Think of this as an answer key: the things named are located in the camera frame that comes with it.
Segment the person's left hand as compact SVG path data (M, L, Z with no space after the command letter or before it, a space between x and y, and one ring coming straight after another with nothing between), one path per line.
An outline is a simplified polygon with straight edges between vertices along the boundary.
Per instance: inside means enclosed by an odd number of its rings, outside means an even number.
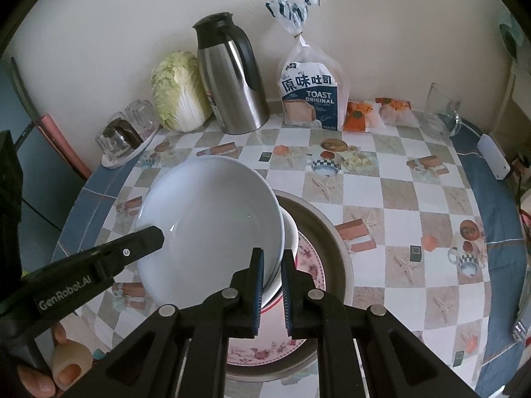
M67 338L67 332L56 322L39 338L44 343L44 369L22 362L16 368L25 392L31 397L60 397L93 366L93 355L86 345Z

